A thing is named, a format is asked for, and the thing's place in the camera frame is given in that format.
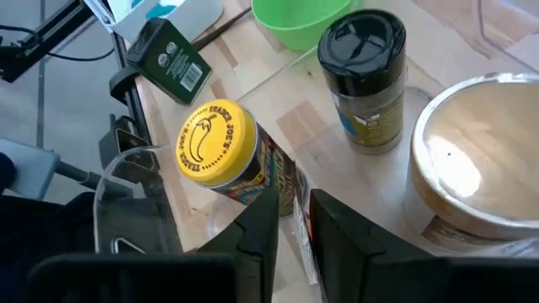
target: green bowl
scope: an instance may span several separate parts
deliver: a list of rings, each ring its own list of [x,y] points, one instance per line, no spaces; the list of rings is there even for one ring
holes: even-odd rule
[[[355,9],[361,6],[355,1]],[[309,51],[324,30],[351,10],[352,0],[253,0],[254,17],[286,47]]]

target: wooden table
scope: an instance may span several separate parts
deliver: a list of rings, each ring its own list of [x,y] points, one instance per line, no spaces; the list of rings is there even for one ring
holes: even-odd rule
[[[223,1],[225,12],[214,27],[243,9],[236,0]],[[287,50],[252,16],[201,52],[213,74],[191,107],[176,104],[143,78],[136,80],[154,145],[173,146],[184,119],[199,105],[215,98],[237,100],[297,160],[312,187],[326,190],[388,230],[430,249],[408,228],[400,205],[415,119],[430,96],[469,77],[539,69],[535,55],[539,35],[534,34],[539,21],[491,0],[366,0],[366,7],[395,13],[408,30],[411,88],[405,94],[403,140],[392,151],[378,156],[354,151],[316,57],[306,55],[283,70],[300,54]],[[230,214],[225,221],[242,210],[241,205],[228,203],[181,176],[172,149],[160,162],[184,250],[209,240],[206,227],[213,208]],[[291,225],[291,220],[283,220],[280,226],[274,301],[310,302],[312,293]]]

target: jar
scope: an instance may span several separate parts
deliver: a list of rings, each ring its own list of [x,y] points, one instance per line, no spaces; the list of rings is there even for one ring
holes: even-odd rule
[[[401,139],[405,42],[395,15],[365,9],[335,21],[318,43],[344,131],[361,152],[387,152]]]
[[[418,234],[449,254],[536,252],[538,95],[539,76],[490,74],[427,105],[403,203]]]
[[[185,121],[176,160],[187,178],[249,205],[266,188],[279,191],[280,215],[290,215],[307,195],[305,175],[254,117],[226,99],[200,106]]]

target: spice jar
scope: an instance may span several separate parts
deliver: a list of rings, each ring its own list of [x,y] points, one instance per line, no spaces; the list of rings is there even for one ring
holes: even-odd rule
[[[386,152],[403,128],[406,29],[393,14],[366,9],[335,21],[318,60],[346,135],[365,153]]]
[[[254,117],[231,100],[200,106],[182,126],[176,143],[180,171],[200,186],[244,205],[266,188],[279,191],[280,215],[293,211],[306,178]]]

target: bowl rim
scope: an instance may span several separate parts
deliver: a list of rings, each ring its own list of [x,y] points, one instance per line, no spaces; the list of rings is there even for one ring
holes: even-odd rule
[[[424,133],[430,118],[446,102],[467,88],[479,86],[486,83],[539,83],[539,75],[510,72],[494,72],[480,77],[473,77],[459,82],[443,92],[439,93],[423,109],[418,117],[412,134],[411,153],[417,163],[419,174],[424,181],[448,204],[453,205],[459,211],[470,215],[473,218],[488,222],[493,226],[502,227],[507,230],[525,231],[539,230],[539,220],[512,220],[500,215],[490,214],[477,209],[453,197],[446,189],[440,186],[440,180],[434,173],[434,168],[430,162],[429,150],[424,142]]]
[[[272,30],[280,30],[280,31],[289,31],[289,30],[298,30],[298,29],[305,29],[305,28],[308,28],[308,27],[311,27],[313,25],[316,25],[316,24],[320,24],[322,23],[323,21],[326,21],[328,19],[330,19],[331,17],[333,17],[335,14],[341,12],[343,9],[346,9],[346,8],[349,8],[351,7],[352,5],[352,0],[347,0],[346,3],[339,7],[338,9],[336,9],[334,12],[332,13],[329,13],[326,17],[324,17],[323,19],[320,19],[318,21],[315,21],[315,22],[312,22],[310,24],[305,24],[305,25],[301,25],[301,26],[295,26],[295,27],[278,27],[278,26],[272,26],[272,25],[269,25],[267,23],[265,23],[264,21],[262,21],[259,16],[256,14],[256,5],[254,5],[255,3],[257,2],[257,0],[253,0],[253,3],[252,3],[252,10],[253,10],[253,15],[254,17],[256,18],[256,20],[258,22],[260,22],[263,26],[267,27],[268,29],[272,29]]]

